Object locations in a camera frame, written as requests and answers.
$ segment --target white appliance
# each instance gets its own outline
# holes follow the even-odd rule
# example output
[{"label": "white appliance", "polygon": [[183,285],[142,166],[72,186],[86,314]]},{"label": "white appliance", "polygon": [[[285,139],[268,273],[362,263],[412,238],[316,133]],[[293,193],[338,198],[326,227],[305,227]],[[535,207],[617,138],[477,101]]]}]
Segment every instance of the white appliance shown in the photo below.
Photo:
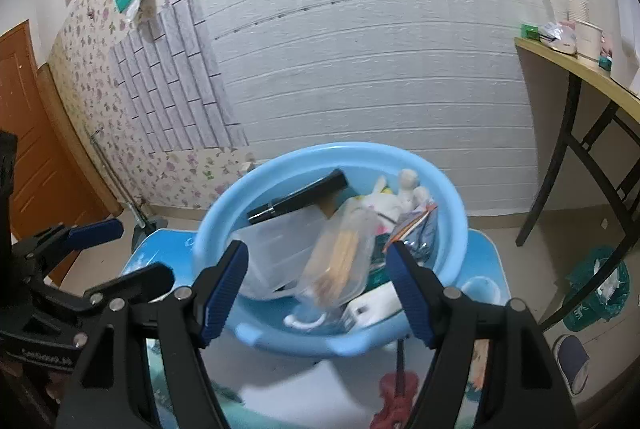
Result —
[{"label": "white appliance", "polygon": [[616,0],[620,19],[613,30],[611,78],[633,94],[640,94],[640,3]]}]

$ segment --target white brick wall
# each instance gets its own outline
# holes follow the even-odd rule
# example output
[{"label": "white brick wall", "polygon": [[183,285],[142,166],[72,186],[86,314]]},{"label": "white brick wall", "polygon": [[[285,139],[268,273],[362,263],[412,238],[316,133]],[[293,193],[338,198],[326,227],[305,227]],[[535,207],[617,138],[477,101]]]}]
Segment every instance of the white brick wall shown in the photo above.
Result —
[{"label": "white brick wall", "polygon": [[[469,211],[491,213],[528,209],[538,186],[538,139],[513,36],[521,22],[547,20],[542,1],[203,6],[258,158],[319,142],[386,142],[445,170]],[[610,28],[613,0],[588,1],[591,19]]]}]

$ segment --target blue plastic basin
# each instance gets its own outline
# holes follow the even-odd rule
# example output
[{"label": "blue plastic basin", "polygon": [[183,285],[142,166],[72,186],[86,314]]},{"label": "blue plastic basin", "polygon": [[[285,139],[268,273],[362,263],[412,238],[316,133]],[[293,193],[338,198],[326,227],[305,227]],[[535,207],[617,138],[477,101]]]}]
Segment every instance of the blue plastic basin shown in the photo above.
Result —
[{"label": "blue plastic basin", "polygon": [[[438,233],[434,247],[434,272],[443,285],[452,284],[466,251],[467,223],[460,196],[449,179],[428,161],[388,145],[340,142],[308,147],[280,156],[239,179],[213,204],[198,229],[193,246],[193,269],[215,265],[226,249],[231,232],[245,227],[246,213],[268,200],[326,176],[340,168],[350,187],[369,194],[384,174],[389,186],[398,190],[398,173],[410,168],[420,176],[438,204]],[[238,296],[226,327],[249,346],[299,357],[345,357],[361,355],[386,345],[410,331],[404,313],[351,333],[301,333],[287,328],[284,317],[291,312],[293,298],[254,301]]]}]

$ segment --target trash can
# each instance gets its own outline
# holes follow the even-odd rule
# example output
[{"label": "trash can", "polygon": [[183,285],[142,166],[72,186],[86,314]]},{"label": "trash can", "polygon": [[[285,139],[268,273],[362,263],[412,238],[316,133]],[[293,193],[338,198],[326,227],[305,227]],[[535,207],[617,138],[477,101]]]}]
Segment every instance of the trash can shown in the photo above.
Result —
[{"label": "trash can", "polygon": [[[340,142],[308,147],[258,166],[229,187],[210,208],[193,246],[193,270],[215,265],[228,245],[230,234],[248,225],[247,211],[341,169],[350,187],[369,194],[382,174],[394,192],[398,173],[413,169],[438,204],[438,233],[432,258],[433,271],[442,284],[452,284],[466,252],[467,222],[462,199],[449,179],[427,160],[388,145]],[[303,333],[286,327],[284,317],[297,301],[280,298],[257,301],[238,296],[226,327],[246,345],[284,355],[331,358],[361,355],[410,333],[404,312],[353,332]]]},{"label": "trash can", "polygon": [[[593,268],[596,261],[600,262],[600,268],[602,268],[602,265],[612,253],[612,247],[597,247],[572,270],[571,274],[567,276],[571,283],[571,289],[565,296],[563,303],[573,297],[593,277]],[[572,332],[579,332],[599,319],[610,321],[613,317],[616,317],[622,311],[626,299],[629,297],[629,272],[624,261],[618,265],[618,279],[620,280],[620,285],[613,292],[609,301],[605,302],[604,298],[596,290],[591,292],[574,311],[568,314],[564,318],[564,325],[567,329]]]}]

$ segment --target floral wallpaper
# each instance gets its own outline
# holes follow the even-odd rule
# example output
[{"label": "floral wallpaper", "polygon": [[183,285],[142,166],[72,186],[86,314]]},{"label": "floral wallpaper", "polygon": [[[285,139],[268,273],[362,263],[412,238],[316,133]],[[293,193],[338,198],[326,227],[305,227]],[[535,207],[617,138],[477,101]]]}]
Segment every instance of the floral wallpaper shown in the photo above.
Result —
[{"label": "floral wallpaper", "polygon": [[[175,1],[143,0],[137,18],[148,19]],[[108,184],[88,139],[88,133],[99,128],[98,142],[134,196],[142,195],[152,205],[207,208],[254,156],[249,148],[145,152],[142,135],[127,118],[107,56],[136,24],[125,21],[114,0],[76,0],[48,59],[56,87],[82,144]]]}]

